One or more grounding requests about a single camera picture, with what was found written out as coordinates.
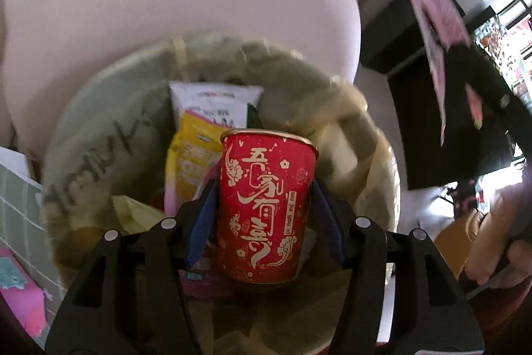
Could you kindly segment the person's right hand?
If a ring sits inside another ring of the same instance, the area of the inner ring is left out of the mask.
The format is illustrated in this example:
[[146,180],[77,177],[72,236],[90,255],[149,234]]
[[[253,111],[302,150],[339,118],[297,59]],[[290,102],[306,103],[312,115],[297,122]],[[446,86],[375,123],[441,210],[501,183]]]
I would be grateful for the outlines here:
[[490,212],[480,225],[480,230],[465,261],[465,275],[478,285],[488,282],[506,247],[512,270],[491,288],[511,288],[531,276],[531,244],[516,240],[508,244],[510,229],[520,216],[521,205],[527,195],[524,182],[504,187],[494,197]]

